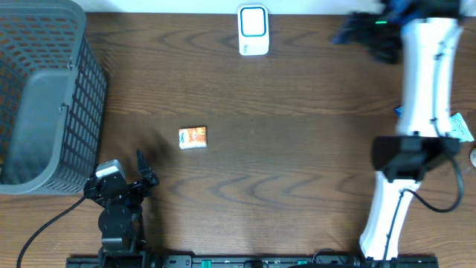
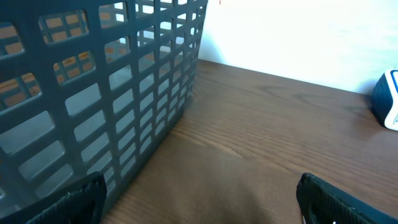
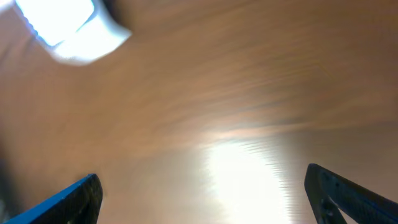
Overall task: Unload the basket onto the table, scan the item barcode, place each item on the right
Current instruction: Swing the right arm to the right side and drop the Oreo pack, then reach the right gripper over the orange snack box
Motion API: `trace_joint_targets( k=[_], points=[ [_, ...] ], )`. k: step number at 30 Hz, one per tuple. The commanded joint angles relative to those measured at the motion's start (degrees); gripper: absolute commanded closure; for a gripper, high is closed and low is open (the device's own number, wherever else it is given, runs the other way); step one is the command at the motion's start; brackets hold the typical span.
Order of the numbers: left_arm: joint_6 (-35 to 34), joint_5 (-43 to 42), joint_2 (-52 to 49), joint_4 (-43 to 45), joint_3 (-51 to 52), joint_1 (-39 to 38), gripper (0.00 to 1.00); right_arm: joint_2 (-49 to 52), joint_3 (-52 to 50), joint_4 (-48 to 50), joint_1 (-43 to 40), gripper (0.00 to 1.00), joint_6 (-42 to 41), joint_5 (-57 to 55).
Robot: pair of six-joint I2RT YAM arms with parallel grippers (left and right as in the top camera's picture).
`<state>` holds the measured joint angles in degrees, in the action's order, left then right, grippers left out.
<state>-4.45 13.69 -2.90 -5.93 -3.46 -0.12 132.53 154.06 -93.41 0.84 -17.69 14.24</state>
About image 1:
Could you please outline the orange snack box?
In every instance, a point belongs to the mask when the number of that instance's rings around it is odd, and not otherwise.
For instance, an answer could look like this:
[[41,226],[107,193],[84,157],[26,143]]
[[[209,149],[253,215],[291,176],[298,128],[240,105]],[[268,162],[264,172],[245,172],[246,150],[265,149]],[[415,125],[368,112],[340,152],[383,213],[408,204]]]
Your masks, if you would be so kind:
[[178,131],[178,142],[182,150],[207,147],[207,128],[182,128]]

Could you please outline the blue Oreo cookie pack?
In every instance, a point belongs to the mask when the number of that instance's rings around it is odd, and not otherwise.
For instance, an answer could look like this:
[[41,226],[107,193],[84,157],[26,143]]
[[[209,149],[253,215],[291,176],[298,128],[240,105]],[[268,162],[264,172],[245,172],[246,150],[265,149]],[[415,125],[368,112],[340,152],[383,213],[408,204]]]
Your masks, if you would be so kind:
[[394,112],[396,113],[396,115],[400,118],[402,116],[402,107],[399,106],[397,108],[394,109]]

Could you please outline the light teal snack packet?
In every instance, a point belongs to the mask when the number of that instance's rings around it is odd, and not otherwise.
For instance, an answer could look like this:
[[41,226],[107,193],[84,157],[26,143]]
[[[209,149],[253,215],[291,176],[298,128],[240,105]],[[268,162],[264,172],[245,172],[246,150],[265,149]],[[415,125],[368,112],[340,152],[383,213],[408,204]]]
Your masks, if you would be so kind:
[[450,117],[450,123],[451,131],[449,134],[452,138],[456,138],[460,142],[473,142],[475,140],[463,116],[459,112]]

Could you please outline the green lid jar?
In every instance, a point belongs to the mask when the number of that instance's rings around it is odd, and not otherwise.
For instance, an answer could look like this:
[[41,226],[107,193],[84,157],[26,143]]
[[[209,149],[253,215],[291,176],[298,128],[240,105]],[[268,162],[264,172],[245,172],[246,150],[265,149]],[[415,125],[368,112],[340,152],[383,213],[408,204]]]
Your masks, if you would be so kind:
[[469,158],[470,158],[470,162],[472,163],[472,165],[473,165],[474,167],[476,167],[476,148],[474,148],[474,149],[470,152]]

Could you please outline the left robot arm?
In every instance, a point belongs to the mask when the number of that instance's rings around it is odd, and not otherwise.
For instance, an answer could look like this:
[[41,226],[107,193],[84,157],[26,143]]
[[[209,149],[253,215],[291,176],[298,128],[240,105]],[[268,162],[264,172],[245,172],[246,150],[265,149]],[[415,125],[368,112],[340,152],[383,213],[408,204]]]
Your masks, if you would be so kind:
[[141,180],[128,183],[115,159],[98,165],[83,189],[85,198],[103,208],[98,218],[102,233],[99,267],[161,266],[160,258],[147,248],[142,209],[142,202],[152,195],[159,181],[143,153],[136,153]]

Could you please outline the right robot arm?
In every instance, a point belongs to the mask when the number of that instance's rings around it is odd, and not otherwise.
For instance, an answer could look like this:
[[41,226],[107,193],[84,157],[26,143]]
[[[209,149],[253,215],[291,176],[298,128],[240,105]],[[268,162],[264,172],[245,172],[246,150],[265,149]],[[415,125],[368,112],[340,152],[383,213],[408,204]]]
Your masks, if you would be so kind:
[[335,43],[358,42],[383,63],[403,62],[402,114],[393,136],[373,140],[375,191],[359,239],[367,267],[400,264],[400,232],[412,200],[430,170],[449,163],[464,195],[456,162],[460,142],[451,136],[451,82],[463,32],[460,0],[384,1],[378,13],[352,12]]

